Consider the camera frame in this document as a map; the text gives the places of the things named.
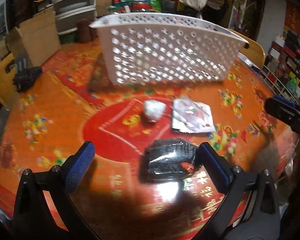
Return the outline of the shelf with colourful boxes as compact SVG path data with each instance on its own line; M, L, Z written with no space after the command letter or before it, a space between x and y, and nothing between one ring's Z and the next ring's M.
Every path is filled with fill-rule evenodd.
M272 42L260 77L274 94L300 105L300 36L284 31Z

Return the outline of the red lidded glass jar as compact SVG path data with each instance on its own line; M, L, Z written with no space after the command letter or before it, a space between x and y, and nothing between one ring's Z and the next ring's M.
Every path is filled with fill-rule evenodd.
M152 6L146 1L132 1L130 4L131 12L151 12Z

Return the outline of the small white ball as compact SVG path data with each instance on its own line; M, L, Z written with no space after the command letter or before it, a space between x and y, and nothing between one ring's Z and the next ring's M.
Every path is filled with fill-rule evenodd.
M143 114L148 122L157 122L163 116L166 104L157 100L143 102Z

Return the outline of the clear plastic sachet packet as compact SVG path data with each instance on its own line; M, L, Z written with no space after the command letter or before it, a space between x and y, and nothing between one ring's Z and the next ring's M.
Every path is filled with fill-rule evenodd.
M211 108L184 96L172 104L172 129L180 133L202 134L215 132Z

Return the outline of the left wooden chair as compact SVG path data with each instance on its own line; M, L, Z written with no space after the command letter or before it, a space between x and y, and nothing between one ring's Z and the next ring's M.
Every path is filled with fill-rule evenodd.
M11 111L19 99L19 93L13 84L15 68L6 72L6 68L11 67L13 61L14 56L10 53L0 62L0 103L7 111Z

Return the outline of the white perforated plastic basket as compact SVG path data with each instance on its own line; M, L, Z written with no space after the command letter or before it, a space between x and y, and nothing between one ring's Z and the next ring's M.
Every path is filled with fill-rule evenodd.
M111 14L89 26L115 85L222 81L249 44L219 25L175 14Z

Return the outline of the right wooden chair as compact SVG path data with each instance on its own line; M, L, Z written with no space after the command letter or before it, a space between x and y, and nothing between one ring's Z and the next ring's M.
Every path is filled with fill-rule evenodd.
M266 59L264 49L254 40L234 31L230 30L232 33L242 37L249 42L249 45L242 47L239 52L246 56L252 63L254 63L258 68L262 68Z

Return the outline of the black soft bundle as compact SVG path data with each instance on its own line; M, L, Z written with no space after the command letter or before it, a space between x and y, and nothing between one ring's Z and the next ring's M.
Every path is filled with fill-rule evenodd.
M202 166L197 152L198 146L184 139L155 140L140 159L139 179L155 184L188 178Z

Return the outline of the white stacked drawer tower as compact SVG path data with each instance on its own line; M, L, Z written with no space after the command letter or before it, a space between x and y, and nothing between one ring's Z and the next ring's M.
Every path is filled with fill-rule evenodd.
M52 3L59 36L76 31L80 20L91 22L96 18L95 0L52 0Z

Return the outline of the orange red floral tablecloth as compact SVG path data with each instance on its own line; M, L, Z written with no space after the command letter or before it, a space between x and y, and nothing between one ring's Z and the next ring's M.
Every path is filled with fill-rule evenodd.
M283 172L298 137L264 111L271 92L241 63L222 82L114 87L98 42L69 44L10 111L0 142L0 208L13 216L23 170L47 171L91 141L93 163L71 199L102 239L191 239L223 200L206 171L180 184L139 179L145 148L181 136L172 129L171 104L182 96L209 105L216 127L183 139L209 142L245 171ZM147 121L145 100L166 104L159 121Z

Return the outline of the wooden chair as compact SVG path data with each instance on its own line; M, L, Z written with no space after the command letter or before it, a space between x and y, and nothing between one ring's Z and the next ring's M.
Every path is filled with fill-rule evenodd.
M6 68L11 67L13 61L14 56L10 53L0 62L0 103L7 111L11 111L19 99L19 93L13 84L15 68L6 72Z
M252 63L254 63L258 68L262 68L266 59L264 49L254 40L234 31L230 30L232 33L242 37L249 42L249 45L242 47L239 52L246 56Z

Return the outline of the cardboard box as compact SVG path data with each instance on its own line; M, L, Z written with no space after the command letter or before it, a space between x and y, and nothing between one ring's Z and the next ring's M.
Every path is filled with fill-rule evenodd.
M30 66L44 64L61 48L53 7L14 27L6 36L6 43L14 57L26 55Z

